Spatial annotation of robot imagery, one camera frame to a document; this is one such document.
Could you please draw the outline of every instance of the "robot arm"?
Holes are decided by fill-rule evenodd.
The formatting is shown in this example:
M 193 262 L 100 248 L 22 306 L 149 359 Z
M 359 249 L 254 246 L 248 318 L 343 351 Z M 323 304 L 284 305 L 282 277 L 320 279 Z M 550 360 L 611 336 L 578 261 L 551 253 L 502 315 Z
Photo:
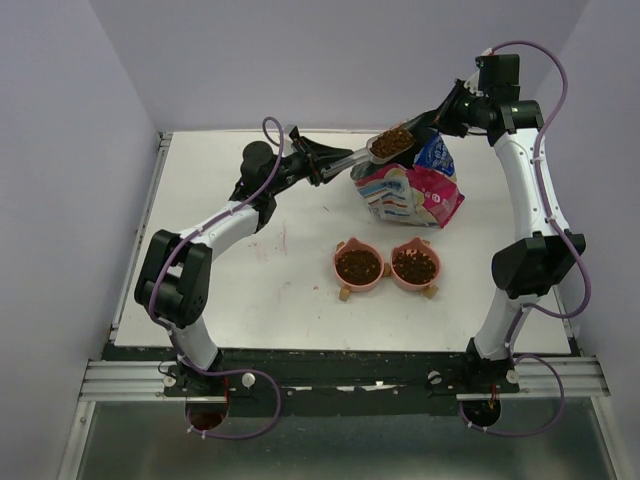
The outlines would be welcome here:
M 396 156 L 394 162 L 412 165 L 433 129 L 464 137 L 470 127 L 486 130 L 489 144 L 500 159 L 514 208 L 516 242 L 496 253 L 492 261 L 496 294 L 484 325 L 468 348 L 468 353 L 481 362 L 507 358 L 505 341 L 515 341 L 523 317 L 529 311 L 523 310 L 523 306 L 536 303 L 546 295 L 574 264 L 562 239 L 547 223 L 537 180 L 538 168 L 556 222 L 567 232 L 579 253 L 584 251 L 585 241 L 584 236 L 569 232 L 569 225 L 557 205 L 544 148 L 539 159 L 533 158 L 542 116 L 536 102 L 519 100 L 519 57 L 481 56 L 476 64 L 479 70 L 472 82 L 456 81 L 438 109 L 403 124 L 416 143 Z M 158 289 L 156 314 L 168 322 L 170 334 L 184 354 L 203 370 L 212 365 L 218 352 L 202 319 L 211 262 L 235 242 L 266 225 L 275 210 L 278 193 L 302 179 L 315 186 L 328 183 L 341 171 L 368 157 L 366 148 L 353 152 L 312 142 L 300 136 L 296 127 L 288 129 L 284 151 L 288 155 L 282 159 L 267 189 L 254 202 L 201 231 L 187 243 L 175 259 L 176 265 L 182 265 L 180 275 L 168 274 Z M 275 159 L 267 143 L 247 145 L 243 151 L 241 178 L 223 211 L 231 210 L 257 191 L 272 171 Z M 151 292 L 172 249 L 209 220 L 177 234 L 160 231 L 153 236 L 135 287 L 136 302 L 149 309 Z

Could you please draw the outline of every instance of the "dry kibble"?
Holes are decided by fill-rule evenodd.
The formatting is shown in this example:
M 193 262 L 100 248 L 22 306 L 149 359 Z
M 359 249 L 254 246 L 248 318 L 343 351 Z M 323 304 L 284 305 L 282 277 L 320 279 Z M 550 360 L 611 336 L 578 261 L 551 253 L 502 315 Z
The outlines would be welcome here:
M 405 282 L 424 285 L 436 275 L 436 265 L 429 255 L 419 251 L 400 252 L 393 259 L 393 269 Z
M 394 128 L 382 133 L 372 144 L 369 151 L 378 158 L 387 158 L 409 148 L 415 139 L 404 128 Z
M 368 285 L 380 275 L 380 260 L 367 250 L 345 252 L 336 261 L 340 278 L 352 285 Z

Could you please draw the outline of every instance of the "pink bag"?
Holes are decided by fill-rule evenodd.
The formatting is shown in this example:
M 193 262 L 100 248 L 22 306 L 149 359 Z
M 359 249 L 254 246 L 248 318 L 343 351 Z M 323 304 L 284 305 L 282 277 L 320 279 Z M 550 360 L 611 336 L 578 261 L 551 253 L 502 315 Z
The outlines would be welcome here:
M 453 158 L 435 130 L 410 168 L 365 162 L 352 169 L 351 179 L 382 220 L 442 228 L 464 200 Z

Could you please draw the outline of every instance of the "black bracket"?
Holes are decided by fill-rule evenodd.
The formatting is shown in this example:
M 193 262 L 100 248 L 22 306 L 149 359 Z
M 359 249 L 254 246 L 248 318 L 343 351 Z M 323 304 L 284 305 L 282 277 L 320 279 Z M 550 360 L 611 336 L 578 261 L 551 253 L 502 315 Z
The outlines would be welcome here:
M 567 232 L 579 254 L 587 244 L 582 234 Z M 575 259 L 559 236 L 534 235 L 508 246 L 493 256 L 491 273 L 496 286 L 509 298 L 546 295 L 565 277 Z
M 159 230 L 151 238 L 134 290 L 135 301 L 147 312 L 160 270 L 180 240 L 180 235 L 166 230 Z M 202 315 L 209 297 L 211 259 L 212 251 L 206 245 L 188 243 L 182 248 L 172 263 L 172 266 L 181 263 L 182 272 L 180 276 L 170 273 L 165 276 L 156 299 L 156 315 L 178 328 L 193 324 Z

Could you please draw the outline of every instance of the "white table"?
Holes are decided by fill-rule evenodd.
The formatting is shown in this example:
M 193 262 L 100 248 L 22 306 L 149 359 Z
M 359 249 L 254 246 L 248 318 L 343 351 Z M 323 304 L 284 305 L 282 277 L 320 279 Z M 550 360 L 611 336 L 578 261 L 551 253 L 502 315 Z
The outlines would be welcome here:
M 373 133 L 305 132 L 336 147 L 357 149 Z M 242 149 L 261 132 L 176 133 L 151 210 L 138 277 L 154 232 L 179 231 L 224 205 L 239 177 Z M 466 196 L 442 230 L 383 223 L 367 210 L 347 172 L 319 188 L 300 182 L 277 197 L 271 222 L 218 258 L 204 312 L 214 341 L 223 347 L 340 350 L 464 350 L 482 325 L 494 293 L 491 257 L 513 241 L 513 212 L 504 174 L 483 138 L 447 138 Z M 391 249 L 420 235 L 442 259 L 440 291 L 433 300 L 398 289 L 390 279 L 344 303 L 331 255 L 351 236 Z M 557 309 L 553 294 L 541 302 Z M 168 346 L 127 292 L 118 346 Z M 518 351 L 568 353 L 562 321 L 532 312 Z

